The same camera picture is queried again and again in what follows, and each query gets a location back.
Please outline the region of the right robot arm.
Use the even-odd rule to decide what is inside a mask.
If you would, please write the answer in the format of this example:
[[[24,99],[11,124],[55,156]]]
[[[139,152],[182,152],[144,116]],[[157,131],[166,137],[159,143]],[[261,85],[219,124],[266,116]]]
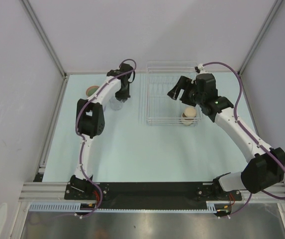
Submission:
[[[247,161],[243,171],[226,173],[213,180],[215,198],[224,200],[233,190],[256,194],[283,181],[285,152],[280,147],[272,148],[247,128],[235,115],[233,104],[219,96],[213,74],[201,73],[194,80],[180,76],[167,95],[183,104],[199,106],[204,115],[228,134]]]

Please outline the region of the green cup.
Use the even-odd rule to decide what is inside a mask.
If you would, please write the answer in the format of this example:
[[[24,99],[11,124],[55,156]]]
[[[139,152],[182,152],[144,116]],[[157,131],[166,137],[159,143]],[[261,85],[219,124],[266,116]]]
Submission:
[[[99,86],[97,86],[97,85],[90,86],[86,90],[86,96],[90,97],[91,95],[93,95],[97,91],[98,88],[99,88]]]

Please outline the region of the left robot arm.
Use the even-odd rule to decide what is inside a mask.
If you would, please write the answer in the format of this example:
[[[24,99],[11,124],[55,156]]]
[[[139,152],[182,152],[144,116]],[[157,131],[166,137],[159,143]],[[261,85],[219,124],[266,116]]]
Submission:
[[[99,189],[92,181],[93,173],[87,172],[87,168],[94,139],[104,130],[104,107],[113,98],[119,103],[130,98],[130,84],[133,83],[130,78],[135,78],[135,70],[136,66],[121,62],[118,69],[107,72],[105,81],[92,95],[77,102],[75,132],[81,138],[81,147],[70,186],[82,199]]]

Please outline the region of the beige cup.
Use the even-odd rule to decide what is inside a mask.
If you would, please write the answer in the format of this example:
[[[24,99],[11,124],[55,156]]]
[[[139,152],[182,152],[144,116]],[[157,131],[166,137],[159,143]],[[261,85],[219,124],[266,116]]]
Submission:
[[[197,116],[196,109],[194,107],[187,107],[185,108],[185,110],[181,115],[180,118],[181,123],[186,126],[192,125],[194,123],[196,116]]]

